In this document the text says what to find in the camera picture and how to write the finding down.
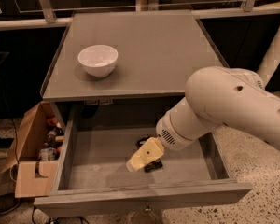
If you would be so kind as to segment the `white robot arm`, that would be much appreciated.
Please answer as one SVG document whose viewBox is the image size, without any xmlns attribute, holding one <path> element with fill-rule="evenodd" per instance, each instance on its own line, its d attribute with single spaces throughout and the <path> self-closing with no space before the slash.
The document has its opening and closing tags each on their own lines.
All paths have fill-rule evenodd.
<svg viewBox="0 0 280 224">
<path fill-rule="evenodd" d="M 188 79 L 185 97 L 165 113 L 156 135 L 126 162 L 136 172 L 182 150 L 220 126 L 249 133 L 280 151 L 280 98 L 264 90 L 262 78 L 242 68 L 208 66 Z"/>
</svg>

